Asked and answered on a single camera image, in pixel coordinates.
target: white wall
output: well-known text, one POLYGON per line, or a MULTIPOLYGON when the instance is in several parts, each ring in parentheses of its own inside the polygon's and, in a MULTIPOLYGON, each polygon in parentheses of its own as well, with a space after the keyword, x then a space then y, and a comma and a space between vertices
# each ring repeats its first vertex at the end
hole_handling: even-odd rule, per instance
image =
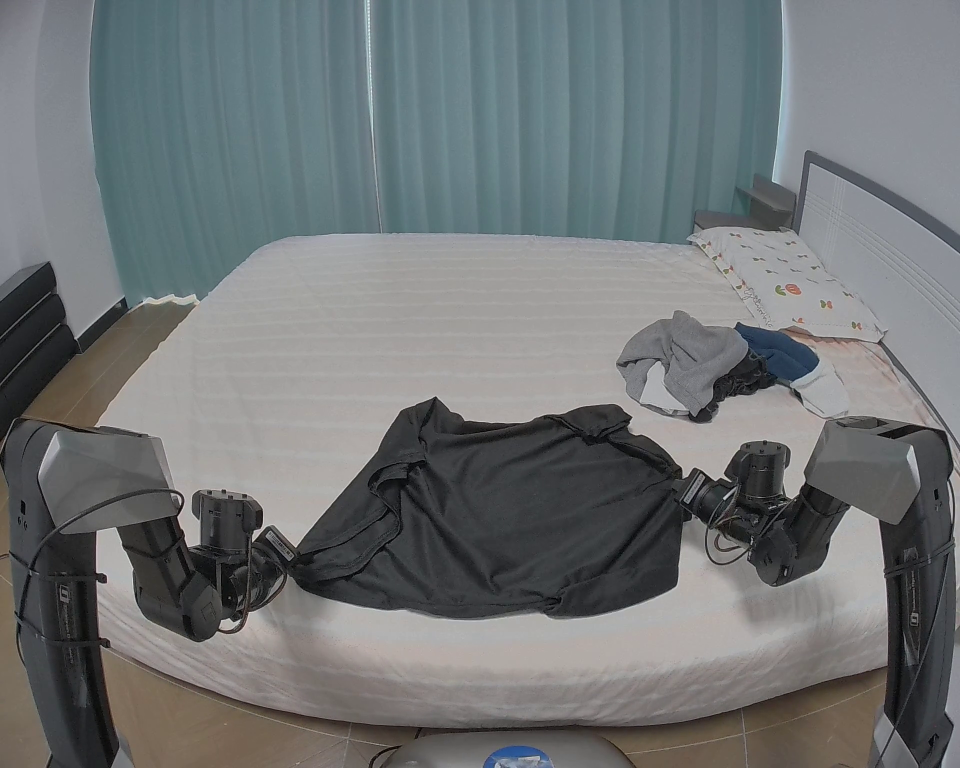
POLYGON ((808 149, 960 231, 960 2, 783 0, 774 178, 808 149))
POLYGON ((0 281, 50 261, 75 335, 123 297, 94 173, 93 0, 0 0, 0 281))

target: blue sticker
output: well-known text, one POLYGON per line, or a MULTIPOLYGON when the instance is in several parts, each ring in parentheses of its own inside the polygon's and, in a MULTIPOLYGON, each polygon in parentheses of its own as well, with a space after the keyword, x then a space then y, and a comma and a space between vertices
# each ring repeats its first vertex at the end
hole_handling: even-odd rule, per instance
POLYGON ((487 758, 483 768, 554 768, 550 758, 534 747, 504 747, 487 758))

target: black garment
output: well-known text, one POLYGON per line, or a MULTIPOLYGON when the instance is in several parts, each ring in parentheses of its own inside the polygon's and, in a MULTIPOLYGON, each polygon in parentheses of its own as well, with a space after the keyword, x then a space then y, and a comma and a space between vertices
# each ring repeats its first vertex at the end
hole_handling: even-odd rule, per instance
POLYGON ((615 611, 677 584, 680 468, 619 406, 523 424, 464 421, 436 398, 300 542, 307 591, 455 618, 615 611))
POLYGON ((752 395, 777 383, 777 377, 767 371, 767 361, 752 349, 743 360, 713 382, 713 400, 696 414, 688 414, 691 421, 703 424, 712 421, 720 409, 720 403, 734 395, 752 395))

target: clothing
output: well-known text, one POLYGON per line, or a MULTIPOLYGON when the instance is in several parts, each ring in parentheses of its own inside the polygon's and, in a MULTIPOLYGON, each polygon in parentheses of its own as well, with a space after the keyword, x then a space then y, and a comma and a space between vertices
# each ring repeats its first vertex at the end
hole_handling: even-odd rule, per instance
POLYGON ((660 360, 667 392, 697 413, 713 400, 713 382, 747 350, 747 342, 733 328, 701 325, 678 309, 672 318, 657 320, 635 334, 616 366, 627 382, 627 395, 640 402, 647 373, 660 360))
POLYGON ((766 359, 767 371, 783 381, 806 376, 820 362, 813 349, 781 331, 737 323, 736 332, 746 340, 752 351, 766 359))
POLYGON ((824 419, 843 416, 850 410, 850 396, 829 360, 806 376, 790 382, 790 389, 800 396, 804 408, 824 419))
POLYGON ((520 424, 399 413, 290 575, 357 605, 454 618, 616 611, 677 584, 680 468, 616 405, 520 424))
POLYGON ((647 383, 640 393, 640 405, 645 405, 653 411, 665 416, 686 416, 690 412, 684 404, 666 391, 663 384, 663 375, 666 370, 660 360, 654 363, 647 372, 647 383))
POLYGON ((719 403, 728 397, 752 395, 757 390, 765 390, 776 383, 777 378, 767 371, 766 360, 750 349, 729 373, 720 376, 713 383, 713 400, 708 406, 697 414, 690 414, 689 418, 697 423, 712 421, 719 410, 719 403))

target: white fitted sheet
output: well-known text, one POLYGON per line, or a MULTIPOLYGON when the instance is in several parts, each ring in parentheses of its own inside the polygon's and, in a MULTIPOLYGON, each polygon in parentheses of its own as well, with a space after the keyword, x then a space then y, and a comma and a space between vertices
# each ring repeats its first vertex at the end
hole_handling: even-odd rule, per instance
MULTIPOLYGON (((822 421, 784 387, 720 405, 711 424, 650 412, 614 366, 674 309, 750 315, 699 249, 486 235, 327 235, 263 247, 160 345, 101 423, 162 438, 176 486, 246 492, 299 541, 375 452, 396 413, 431 396, 470 420, 523 421, 615 402, 684 471, 716 476, 746 440, 790 445, 802 482, 822 421)), ((876 345, 816 343, 852 411, 933 423, 876 345)), ((189 543, 196 521, 181 522, 189 543)), ((196 644, 147 622, 115 532, 101 535, 102 634, 122 653, 236 699, 398 725, 680 721, 882 666, 876 522, 856 510, 826 564, 769 588, 745 561, 711 565, 688 525, 680 582, 624 611, 452 620, 379 612, 291 580, 237 636, 196 644)))

